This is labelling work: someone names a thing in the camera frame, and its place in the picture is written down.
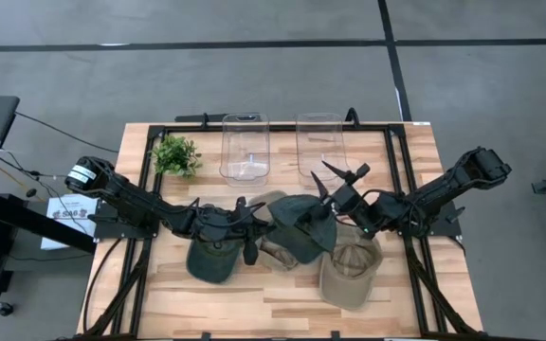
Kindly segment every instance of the wooden table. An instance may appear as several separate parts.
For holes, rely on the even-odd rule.
[[[138,182],[148,128],[148,123],[126,125],[121,142],[116,171],[134,183]],[[416,181],[422,186],[443,173],[433,131],[429,125],[406,123],[406,132]],[[309,192],[299,185],[294,133],[271,133],[268,183],[264,187],[241,190],[231,190],[218,173],[220,133],[182,135],[195,141],[203,154],[204,167],[190,182],[164,177],[161,195],[170,203],[185,205],[199,196],[202,203],[233,208],[237,193],[249,200],[272,189],[289,194]],[[367,188],[392,190],[383,134],[345,132],[344,142],[347,163],[352,170],[364,162],[372,169],[355,187],[362,192]],[[402,188],[408,191],[397,140],[394,148]],[[154,177],[150,170],[148,189]],[[190,241],[179,239],[161,227],[151,251],[138,337],[199,337],[201,332],[211,332],[212,337],[329,337],[330,331],[340,331],[343,337],[418,336],[403,243],[394,233],[378,233],[376,238],[385,259],[375,277],[369,302],[362,310],[352,312],[321,300],[318,261],[289,273],[279,273],[259,263],[245,266],[243,260],[238,260],[236,273],[224,285],[192,278],[185,268]],[[112,242],[100,242],[91,277]],[[429,242],[440,289],[464,320],[480,330],[482,324],[463,251],[448,238],[431,237]],[[89,305],[89,326],[118,289],[125,244],[126,241],[121,242],[103,266]],[[140,248],[138,244],[135,260]],[[430,297],[424,287],[423,293],[428,324],[435,330]],[[133,295],[126,300],[122,332],[129,330]]]

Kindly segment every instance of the transparent plastic bin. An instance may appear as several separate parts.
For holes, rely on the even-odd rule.
[[[297,115],[296,144],[301,185],[316,187],[311,171],[328,189],[338,188],[342,184],[342,179],[321,163],[325,161],[343,171],[349,169],[342,138],[342,118],[339,115]]]
[[[220,174],[230,186],[262,186],[270,168],[269,119],[264,114],[223,118]]]

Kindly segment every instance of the potted plant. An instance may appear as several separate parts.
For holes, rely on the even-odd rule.
[[[201,154],[195,153],[196,150],[193,141],[185,137],[165,136],[161,144],[151,151],[155,158],[155,172],[192,178],[202,166],[198,160]]]

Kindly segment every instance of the cap visor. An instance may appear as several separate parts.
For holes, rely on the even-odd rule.
[[[203,281],[222,283],[233,273],[241,245],[241,242],[221,242],[216,249],[212,242],[193,240],[187,255],[187,270]]]
[[[266,237],[275,244],[285,247],[302,264],[312,262],[324,251],[318,243],[296,227],[277,227]]]
[[[319,293],[324,301],[347,310],[361,308],[372,291],[375,271],[366,271],[356,278],[340,274],[332,264],[332,256],[326,253],[321,261]]]

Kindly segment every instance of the beige bucket hat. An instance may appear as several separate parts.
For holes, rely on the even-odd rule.
[[[282,192],[280,190],[273,190],[252,198],[247,204],[251,206],[257,203],[264,202],[268,205],[285,196],[287,196],[285,192]],[[269,212],[267,206],[264,206],[254,212],[254,217],[265,222],[271,222],[273,220],[273,217],[271,217],[271,213]],[[258,262],[270,269],[278,271],[289,271],[294,269],[299,264],[299,262],[294,258],[294,256],[292,256],[292,254],[290,254],[287,249],[271,242],[266,237],[262,237],[257,240],[256,244],[259,247]]]
[[[357,227],[337,225],[337,246],[323,255],[319,293],[330,304],[347,310],[361,308],[372,291],[376,270],[383,260],[376,239],[364,239]]]

